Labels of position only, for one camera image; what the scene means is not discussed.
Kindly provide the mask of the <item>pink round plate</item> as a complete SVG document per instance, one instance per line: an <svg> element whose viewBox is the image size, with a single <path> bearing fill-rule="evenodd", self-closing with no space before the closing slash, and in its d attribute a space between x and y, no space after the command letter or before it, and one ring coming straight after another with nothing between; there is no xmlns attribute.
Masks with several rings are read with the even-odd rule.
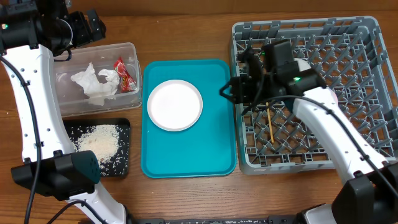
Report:
<svg viewBox="0 0 398 224"><path fill-rule="evenodd" d="M193 126L203 110L198 89L184 80L167 80L156 86L147 100L151 121L160 129L176 132Z"/></svg>

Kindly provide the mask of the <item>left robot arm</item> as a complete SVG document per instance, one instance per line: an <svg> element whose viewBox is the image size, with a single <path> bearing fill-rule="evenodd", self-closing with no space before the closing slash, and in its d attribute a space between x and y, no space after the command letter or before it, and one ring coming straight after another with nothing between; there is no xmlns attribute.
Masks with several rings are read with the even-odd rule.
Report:
<svg viewBox="0 0 398 224"><path fill-rule="evenodd" d="M105 33L94 9L69 12L65 1L10 1L1 7L1 62L22 129L23 163L11 174L31 197L64 201L94 223L133 223L129 210L101 183L94 153L74 149L55 91L53 65L60 55Z"/></svg>

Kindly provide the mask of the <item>grey bowl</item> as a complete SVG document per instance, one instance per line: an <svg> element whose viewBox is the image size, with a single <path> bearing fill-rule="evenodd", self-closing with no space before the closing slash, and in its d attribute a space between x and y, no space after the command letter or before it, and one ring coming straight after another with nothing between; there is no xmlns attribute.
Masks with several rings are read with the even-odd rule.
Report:
<svg viewBox="0 0 398 224"><path fill-rule="evenodd" d="M304 59L294 58L294 61L297 62L298 69L300 72L311 69L310 64Z"/></svg>

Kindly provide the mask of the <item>red snack wrapper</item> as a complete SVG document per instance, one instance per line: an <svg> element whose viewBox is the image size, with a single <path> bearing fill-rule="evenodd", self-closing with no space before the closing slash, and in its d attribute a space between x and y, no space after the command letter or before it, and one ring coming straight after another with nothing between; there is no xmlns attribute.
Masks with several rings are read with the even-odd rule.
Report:
<svg viewBox="0 0 398 224"><path fill-rule="evenodd" d="M132 92L137 90L135 79L127 71L126 65L121 57L114 64L114 70L119 75L121 92Z"/></svg>

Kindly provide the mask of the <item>white tissue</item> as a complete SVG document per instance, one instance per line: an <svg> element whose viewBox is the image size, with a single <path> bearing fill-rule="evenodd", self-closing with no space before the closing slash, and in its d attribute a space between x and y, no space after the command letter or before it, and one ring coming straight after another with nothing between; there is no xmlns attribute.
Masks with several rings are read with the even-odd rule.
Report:
<svg viewBox="0 0 398 224"><path fill-rule="evenodd" d="M71 76L71 81L83 88L83 92L89 97L92 105L104 106L104 97L114 95L120 83L120 77L115 70L102 69L99 76L105 77L106 82L100 83L93 64L90 62L84 72L78 72Z"/></svg>

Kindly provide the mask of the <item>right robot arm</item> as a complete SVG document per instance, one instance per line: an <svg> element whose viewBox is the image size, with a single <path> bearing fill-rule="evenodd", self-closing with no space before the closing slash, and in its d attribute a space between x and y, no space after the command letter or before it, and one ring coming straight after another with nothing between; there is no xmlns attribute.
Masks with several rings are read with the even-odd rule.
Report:
<svg viewBox="0 0 398 224"><path fill-rule="evenodd" d="M248 108L281 101L315 135L338 172L343 188L331 204L306 209L295 223L396 223L397 165L391 164L340 110L320 74L293 55L288 40L238 55L247 75L226 84L226 98Z"/></svg>

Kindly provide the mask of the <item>wooden chopstick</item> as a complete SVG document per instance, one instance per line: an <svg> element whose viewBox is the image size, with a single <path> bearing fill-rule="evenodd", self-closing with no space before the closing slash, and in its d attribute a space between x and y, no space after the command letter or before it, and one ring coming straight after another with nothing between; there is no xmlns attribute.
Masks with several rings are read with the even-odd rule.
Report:
<svg viewBox="0 0 398 224"><path fill-rule="evenodd" d="M272 119L271 119L271 111L269 108L269 103L266 103L267 106L267 119L268 119L268 126L269 126L269 132L270 132L270 139L271 143L274 144L274 133L273 133L273 128L272 128Z"/></svg>

